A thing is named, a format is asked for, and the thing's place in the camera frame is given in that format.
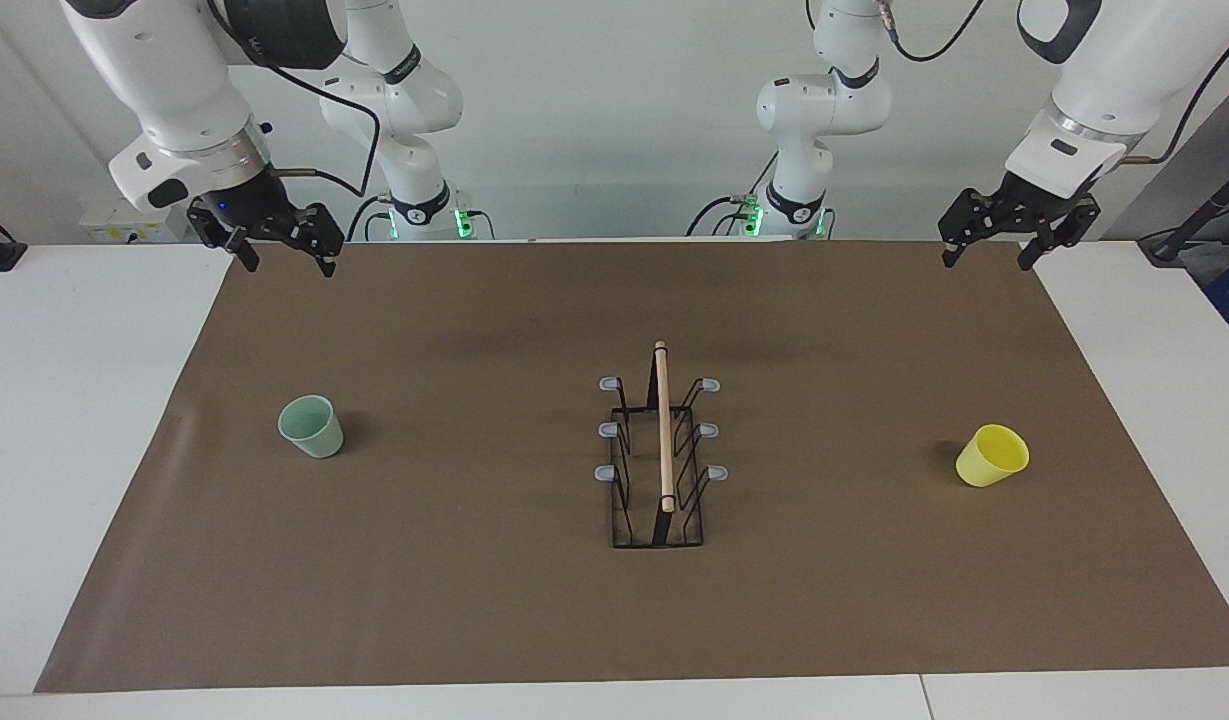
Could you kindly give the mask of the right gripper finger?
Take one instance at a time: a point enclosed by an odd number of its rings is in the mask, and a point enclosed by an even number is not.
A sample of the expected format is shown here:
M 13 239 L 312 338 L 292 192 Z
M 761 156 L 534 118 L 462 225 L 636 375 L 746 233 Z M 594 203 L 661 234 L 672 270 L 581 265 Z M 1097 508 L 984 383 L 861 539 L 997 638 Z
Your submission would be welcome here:
M 222 249 L 240 260 L 245 270 L 254 273 L 259 265 L 257 251 L 249 246 L 245 229 L 226 229 L 221 222 L 192 222 L 192 227 L 206 249 Z
M 331 210 L 312 202 L 307 208 L 289 208 L 279 214 L 279 241 L 311 256 L 321 274 L 332 278 L 345 238 Z

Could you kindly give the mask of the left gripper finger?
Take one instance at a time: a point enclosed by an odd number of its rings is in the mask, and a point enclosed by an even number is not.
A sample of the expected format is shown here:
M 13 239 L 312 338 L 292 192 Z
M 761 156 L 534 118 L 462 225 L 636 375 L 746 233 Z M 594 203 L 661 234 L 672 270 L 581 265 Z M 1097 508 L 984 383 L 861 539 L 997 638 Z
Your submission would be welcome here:
M 1066 213 L 1057 225 L 1040 217 L 1034 222 L 1034 237 L 1018 254 L 1018 268 L 1030 272 L 1043 256 L 1059 247 L 1074 247 L 1082 242 L 1085 233 L 1100 215 L 1097 200 L 1079 200 Z
M 997 193 L 984 193 L 975 188 L 960 192 L 939 219 L 939 233 L 944 246 L 940 258 L 944 268 L 956 265 L 970 245 L 1000 233 L 998 224 L 1004 208 L 1000 202 L 1002 197 Z

